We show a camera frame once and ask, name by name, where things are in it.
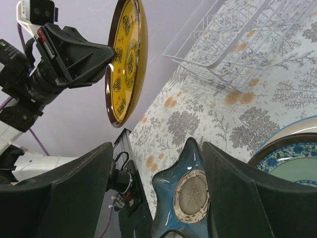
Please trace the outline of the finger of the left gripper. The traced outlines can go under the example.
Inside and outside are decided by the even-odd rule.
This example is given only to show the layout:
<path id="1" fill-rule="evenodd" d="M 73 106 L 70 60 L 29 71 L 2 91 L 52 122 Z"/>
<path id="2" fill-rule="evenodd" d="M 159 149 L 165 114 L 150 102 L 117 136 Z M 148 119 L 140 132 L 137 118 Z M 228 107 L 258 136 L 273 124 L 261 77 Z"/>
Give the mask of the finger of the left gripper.
<path id="1" fill-rule="evenodd" d="M 114 70 L 114 66 L 112 63 L 109 63 L 107 66 L 106 66 L 106 74 L 112 74 L 113 73 L 113 70 Z"/>

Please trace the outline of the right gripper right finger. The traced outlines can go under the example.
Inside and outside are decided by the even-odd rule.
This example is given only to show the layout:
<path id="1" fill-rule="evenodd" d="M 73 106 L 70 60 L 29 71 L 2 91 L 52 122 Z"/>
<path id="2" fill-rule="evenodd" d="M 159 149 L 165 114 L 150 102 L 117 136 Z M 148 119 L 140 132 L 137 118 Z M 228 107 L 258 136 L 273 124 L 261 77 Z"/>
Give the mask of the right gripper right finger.
<path id="1" fill-rule="evenodd" d="M 202 146 L 212 238 L 314 238 L 317 190 L 269 175 L 217 148 Z"/>

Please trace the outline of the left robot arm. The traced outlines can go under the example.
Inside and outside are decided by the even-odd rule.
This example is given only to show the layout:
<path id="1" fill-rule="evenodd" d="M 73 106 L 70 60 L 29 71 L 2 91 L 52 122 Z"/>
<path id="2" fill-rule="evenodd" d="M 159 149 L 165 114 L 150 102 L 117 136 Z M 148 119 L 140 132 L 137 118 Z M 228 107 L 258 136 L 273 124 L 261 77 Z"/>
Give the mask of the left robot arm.
<path id="1" fill-rule="evenodd" d="M 0 85 L 16 103 L 1 111 L 0 120 L 22 132 L 19 145 L 35 149 L 31 127 L 45 106 L 66 89 L 96 89 L 113 58 L 111 47 L 87 41 L 75 28 L 50 23 L 38 29 L 24 52 L 1 40 Z M 47 124 L 38 127 L 40 137 L 54 154 L 79 155 L 106 139 L 103 128 L 79 108 L 94 99 L 92 94 L 63 97 L 55 111 L 75 113 L 80 120 L 57 123 L 62 116 L 51 117 L 52 128 Z"/>

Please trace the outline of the yellow patterned round plate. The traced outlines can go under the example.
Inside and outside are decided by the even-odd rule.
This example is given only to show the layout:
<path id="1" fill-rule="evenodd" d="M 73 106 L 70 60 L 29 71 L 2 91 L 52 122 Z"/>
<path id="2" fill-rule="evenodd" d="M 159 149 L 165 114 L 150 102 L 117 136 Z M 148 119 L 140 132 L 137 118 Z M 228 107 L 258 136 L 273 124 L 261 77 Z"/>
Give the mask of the yellow patterned round plate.
<path id="1" fill-rule="evenodd" d="M 148 25 L 140 0 L 117 2 L 108 46 L 115 57 L 112 74 L 105 74 L 106 109 L 112 126 L 122 127 L 139 101 L 147 69 Z"/>

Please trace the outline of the blue floral green plate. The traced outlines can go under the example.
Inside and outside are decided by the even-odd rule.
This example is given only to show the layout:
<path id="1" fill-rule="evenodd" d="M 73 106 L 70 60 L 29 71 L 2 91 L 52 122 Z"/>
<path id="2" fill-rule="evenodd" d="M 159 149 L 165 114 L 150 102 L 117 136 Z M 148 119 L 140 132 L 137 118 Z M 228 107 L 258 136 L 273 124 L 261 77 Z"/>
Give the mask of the blue floral green plate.
<path id="1" fill-rule="evenodd" d="M 295 143 L 275 149 L 256 163 L 256 168 L 301 185 L 317 186 L 317 144 Z"/>

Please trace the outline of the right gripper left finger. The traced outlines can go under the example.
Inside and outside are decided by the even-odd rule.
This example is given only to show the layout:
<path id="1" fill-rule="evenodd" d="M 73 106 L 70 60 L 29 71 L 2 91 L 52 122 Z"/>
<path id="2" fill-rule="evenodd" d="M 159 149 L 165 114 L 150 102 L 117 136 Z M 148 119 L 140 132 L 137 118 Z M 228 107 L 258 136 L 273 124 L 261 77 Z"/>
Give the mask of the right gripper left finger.
<path id="1" fill-rule="evenodd" d="M 113 147 L 0 187 L 2 238 L 92 238 L 106 192 Z"/>

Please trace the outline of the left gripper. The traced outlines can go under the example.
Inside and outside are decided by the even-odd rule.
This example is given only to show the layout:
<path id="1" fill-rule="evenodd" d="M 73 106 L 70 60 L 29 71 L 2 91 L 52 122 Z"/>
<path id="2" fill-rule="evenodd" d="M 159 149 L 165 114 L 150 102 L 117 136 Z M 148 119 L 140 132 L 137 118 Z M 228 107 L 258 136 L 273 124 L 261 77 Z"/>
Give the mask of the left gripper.
<path id="1" fill-rule="evenodd" d="M 41 61 L 32 67 L 20 50 L 0 40 L 2 91 L 32 109 L 41 109 L 58 95 L 59 88 L 91 86 L 114 59 L 114 49 L 87 41 L 76 28 L 47 23 L 36 33 Z"/>

